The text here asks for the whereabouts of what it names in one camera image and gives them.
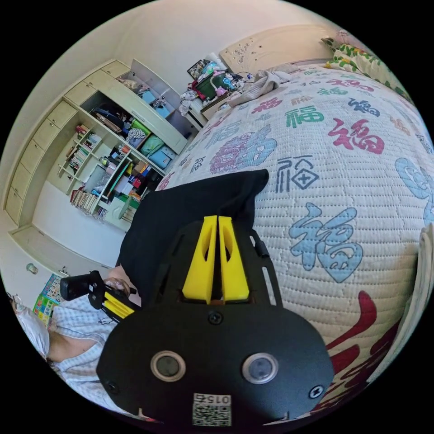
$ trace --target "wooden headboard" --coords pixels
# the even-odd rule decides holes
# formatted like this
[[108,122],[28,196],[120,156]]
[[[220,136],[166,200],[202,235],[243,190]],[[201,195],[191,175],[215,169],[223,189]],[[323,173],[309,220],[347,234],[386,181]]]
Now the wooden headboard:
[[332,52],[321,38],[335,34],[335,28],[308,24],[271,28],[241,39],[219,54],[234,73],[254,75],[283,63],[331,59]]

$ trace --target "qr code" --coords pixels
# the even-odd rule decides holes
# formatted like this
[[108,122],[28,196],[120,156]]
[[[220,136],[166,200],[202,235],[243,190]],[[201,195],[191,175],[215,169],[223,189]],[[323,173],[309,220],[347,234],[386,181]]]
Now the qr code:
[[229,405],[222,402],[222,397],[226,398],[222,395],[196,394],[193,402],[193,425],[231,426],[230,397],[228,397]]

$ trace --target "black device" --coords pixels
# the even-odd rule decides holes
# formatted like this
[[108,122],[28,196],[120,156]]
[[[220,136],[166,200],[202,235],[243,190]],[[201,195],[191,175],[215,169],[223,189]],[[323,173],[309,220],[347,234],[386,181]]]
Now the black device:
[[[324,341],[283,307],[256,232],[207,218],[179,232],[151,302],[110,334],[98,377],[117,406],[174,429],[231,432],[297,418],[315,407],[333,379]],[[240,289],[243,282],[248,292]]]
[[127,315],[140,309],[131,303],[128,296],[121,290],[112,288],[104,283],[98,271],[80,276],[63,277],[60,280],[60,295],[65,300],[89,295],[89,302],[95,309],[102,309],[107,316],[116,322],[120,322]]

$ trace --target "colorful poster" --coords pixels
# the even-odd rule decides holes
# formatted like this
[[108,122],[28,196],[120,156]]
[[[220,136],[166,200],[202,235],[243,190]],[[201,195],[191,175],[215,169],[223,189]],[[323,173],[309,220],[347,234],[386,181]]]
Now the colorful poster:
[[60,295],[60,277],[52,274],[45,285],[43,291],[38,295],[33,313],[45,324],[50,327],[53,315],[53,309],[59,303],[64,301]]

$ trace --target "person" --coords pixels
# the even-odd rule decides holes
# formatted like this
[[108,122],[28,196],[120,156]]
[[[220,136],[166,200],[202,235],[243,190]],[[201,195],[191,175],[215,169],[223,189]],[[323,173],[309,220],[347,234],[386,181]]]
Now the person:
[[[127,296],[133,288],[122,266],[110,270],[104,283],[123,290]],[[114,320],[93,308],[84,295],[55,306],[47,329],[18,296],[8,297],[30,342],[71,389],[107,410],[138,418],[116,406],[96,374],[104,344],[116,326]]]

